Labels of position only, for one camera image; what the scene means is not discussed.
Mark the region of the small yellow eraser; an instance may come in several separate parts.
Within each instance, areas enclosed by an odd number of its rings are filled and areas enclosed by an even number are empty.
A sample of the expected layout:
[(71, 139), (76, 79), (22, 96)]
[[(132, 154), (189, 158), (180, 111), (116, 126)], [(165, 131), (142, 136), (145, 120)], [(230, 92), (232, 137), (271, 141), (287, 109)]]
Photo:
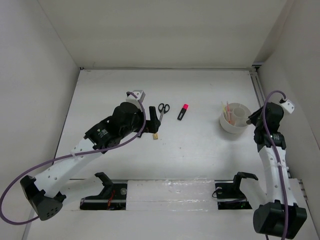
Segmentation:
[(158, 134), (154, 133), (152, 137), (153, 137), (154, 140), (157, 140), (158, 139)]

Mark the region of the black handled scissors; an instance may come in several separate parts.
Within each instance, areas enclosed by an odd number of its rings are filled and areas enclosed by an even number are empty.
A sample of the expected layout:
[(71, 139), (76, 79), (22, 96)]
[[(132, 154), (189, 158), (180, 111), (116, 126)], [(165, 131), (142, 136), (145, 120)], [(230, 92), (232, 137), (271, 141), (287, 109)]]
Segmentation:
[(159, 121), (162, 122), (164, 114), (170, 110), (170, 105), (166, 103), (160, 103), (158, 105), (158, 111), (160, 113)]

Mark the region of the slim red highlighter pen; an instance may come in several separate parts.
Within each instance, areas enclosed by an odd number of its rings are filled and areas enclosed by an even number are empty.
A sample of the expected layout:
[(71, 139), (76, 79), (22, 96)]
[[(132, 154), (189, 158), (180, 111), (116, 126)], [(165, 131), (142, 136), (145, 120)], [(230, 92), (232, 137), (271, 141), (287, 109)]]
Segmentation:
[(226, 102), (226, 116), (227, 116), (228, 123), (233, 125), (233, 126), (235, 126), (236, 125), (236, 119), (234, 117), (233, 110), (231, 109), (230, 104), (229, 104), (228, 101)]

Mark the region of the slim yellow highlighter pen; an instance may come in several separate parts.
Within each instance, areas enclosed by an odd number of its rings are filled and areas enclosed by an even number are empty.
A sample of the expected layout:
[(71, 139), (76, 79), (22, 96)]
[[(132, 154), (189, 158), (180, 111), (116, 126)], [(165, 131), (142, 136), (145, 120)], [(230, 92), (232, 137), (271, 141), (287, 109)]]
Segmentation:
[(221, 106), (222, 106), (223, 115), (224, 115), (226, 121), (229, 124), (231, 124), (232, 121), (231, 121), (229, 103), (226, 102), (226, 104), (224, 104), (223, 102), (221, 102)]

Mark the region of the pink capped black highlighter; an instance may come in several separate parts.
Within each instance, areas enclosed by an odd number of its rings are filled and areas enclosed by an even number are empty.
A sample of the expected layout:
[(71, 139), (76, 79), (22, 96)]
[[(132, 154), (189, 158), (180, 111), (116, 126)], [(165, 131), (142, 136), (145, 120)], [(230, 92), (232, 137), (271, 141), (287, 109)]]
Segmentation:
[(177, 116), (177, 120), (181, 121), (185, 115), (185, 113), (187, 112), (189, 105), (188, 104), (184, 104), (183, 107), (181, 108), (178, 116)]

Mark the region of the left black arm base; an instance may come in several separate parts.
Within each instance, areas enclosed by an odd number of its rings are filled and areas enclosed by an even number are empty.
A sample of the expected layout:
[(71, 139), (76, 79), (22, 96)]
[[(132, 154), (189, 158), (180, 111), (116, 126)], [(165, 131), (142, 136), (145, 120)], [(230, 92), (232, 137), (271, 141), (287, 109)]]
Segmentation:
[(128, 181), (112, 181), (104, 172), (95, 174), (102, 182), (103, 189), (97, 195), (87, 196), (80, 201), (84, 211), (124, 211), (127, 204)]

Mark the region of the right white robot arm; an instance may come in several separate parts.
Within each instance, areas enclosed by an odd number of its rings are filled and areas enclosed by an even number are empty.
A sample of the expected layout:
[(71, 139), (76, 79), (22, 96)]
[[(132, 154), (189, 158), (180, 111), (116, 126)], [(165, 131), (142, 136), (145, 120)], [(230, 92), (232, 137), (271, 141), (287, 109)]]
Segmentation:
[(249, 175), (231, 184), (237, 197), (246, 196), (254, 213), (253, 228), (256, 233), (292, 240), (307, 219), (307, 211), (298, 206), (288, 177), (286, 141), (278, 131), (285, 113), (295, 110), (290, 100), (279, 104), (267, 102), (252, 113), (246, 123), (252, 124), (254, 142), (262, 161), (266, 191), (255, 175)]

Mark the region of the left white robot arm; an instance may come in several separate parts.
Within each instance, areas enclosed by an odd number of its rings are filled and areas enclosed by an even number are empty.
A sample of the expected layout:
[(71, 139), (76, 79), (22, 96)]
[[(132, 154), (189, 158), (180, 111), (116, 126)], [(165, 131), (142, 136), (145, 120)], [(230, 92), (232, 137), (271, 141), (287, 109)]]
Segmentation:
[(104, 172), (95, 173), (84, 183), (69, 180), (109, 148), (119, 146), (121, 140), (129, 134), (155, 134), (161, 125), (155, 106), (149, 107), (149, 116), (147, 120), (136, 104), (123, 102), (114, 109), (111, 116), (84, 134), (72, 150), (70, 158), (53, 164), (36, 176), (23, 177), (20, 185), (40, 220), (52, 218), (63, 206), (82, 198), (112, 198), (115, 194), (114, 184)]

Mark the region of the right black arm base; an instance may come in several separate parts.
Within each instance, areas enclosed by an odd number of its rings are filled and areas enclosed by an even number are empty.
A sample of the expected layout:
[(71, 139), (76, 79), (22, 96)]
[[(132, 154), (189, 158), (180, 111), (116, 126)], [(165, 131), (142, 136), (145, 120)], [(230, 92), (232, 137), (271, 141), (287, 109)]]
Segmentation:
[(238, 172), (232, 180), (215, 180), (215, 190), (212, 197), (217, 200), (218, 210), (251, 210), (246, 196), (240, 190), (242, 179), (258, 180), (252, 173)]

